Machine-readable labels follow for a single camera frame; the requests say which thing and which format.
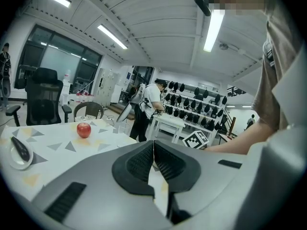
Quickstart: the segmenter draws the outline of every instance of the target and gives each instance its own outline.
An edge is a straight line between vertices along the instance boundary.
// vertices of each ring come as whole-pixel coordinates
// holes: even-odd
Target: white plate
[[[11,142],[11,144],[9,145],[9,155],[8,155],[8,158],[9,158],[9,163],[10,163],[10,166],[12,166],[14,169],[17,169],[17,170],[25,170],[26,168],[28,168],[30,166],[30,164],[32,163],[32,160],[33,160],[33,151],[31,149],[31,146],[29,145],[28,142],[26,141],[23,141],[23,140],[20,140],[28,149],[29,151],[29,154],[30,154],[30,159],[28,162],[24,161],[16,147],[13,145],[13,143]]]

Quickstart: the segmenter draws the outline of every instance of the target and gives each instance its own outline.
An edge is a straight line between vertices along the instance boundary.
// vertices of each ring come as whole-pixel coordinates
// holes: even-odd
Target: ceiling
[[[227,81],[247,86],[247,92],[257,89],[260,79],[257,71],[252,82],[244,79],[260,67],[255,62],[262,57],[266,39],[266,18],[260,11],[244,15],[228,11],[212,52],[208,53],[203,46],[210,17],[202,14],[194,0],[70,1],[66,8],[52,0],[31,0],[25,12],[69,29],[122,64],[158,67],[214,82]],[[97,29],[101,24],[128,49],[117,44],[111,47],[114,42]],[[227,43],[229,49],[221,50],[220,43]],[[238,49],[243,49],[247,56],[238,54]]]

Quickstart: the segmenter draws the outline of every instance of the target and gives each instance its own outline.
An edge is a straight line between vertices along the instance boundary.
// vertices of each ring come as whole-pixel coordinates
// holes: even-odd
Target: apple
[[[91,134],[91,126],[88,123],[80,123],[77,125],[77,133],[82,138],[88,138]]]

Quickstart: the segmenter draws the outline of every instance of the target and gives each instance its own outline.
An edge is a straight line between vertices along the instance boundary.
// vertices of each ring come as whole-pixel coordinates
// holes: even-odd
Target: patterned tablecloth
[[[8,187],[32,200],[49,182],[81,160],[106,151],[134,144],[135,140],[102,119],[85,121],[92,132],[81,138],[76,131],[79,122],[45,126],[6,126],[0,137],[0,171]],[[27,141],[33,152],[32,164],[24,171],[10,166],[10,137]]]

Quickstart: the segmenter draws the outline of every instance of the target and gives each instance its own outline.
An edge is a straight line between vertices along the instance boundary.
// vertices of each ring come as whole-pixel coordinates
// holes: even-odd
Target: person
[[[10,55],[9,55],[9,43],[6,43],[3,47],[2,53],[0,54],[0,111],[2,111],[2,100],[1,96],[3,97],[4,107],[8,107],[8,98],[3,93],[3,86],[2,86],[2,79],[3,74],[7,71],[9,74],[9,71],[11,70],[11,61],[10,61]]]
[[[251,118],[248,120],[248,122],[247,122],[248,126],[246,127],[246,129],[249,128],[250,126],[252,126],[256,122],[254,117],[255,117],[255,115],[252,115]]]
[[[303,45],[303,38],[281,0],[214,0],[238,9],[260,9],[267,16],[267,40],[263,45],[262,73],[254,103],[251,107],[258,121],[241,135],[205,150],[247,154],[249,148],[266,141],[279,129],[285,129],[287,120],[272,94],[272,89],[292,65]]]
[[[146,130],[151,116],[155,110],[165,111],[160,103],[160,93],[167,87],[165,80],[158,80],[146,86],[141,102],[134,107],[135,121],[131,129],[130,137],[139,141],[146,141]]]

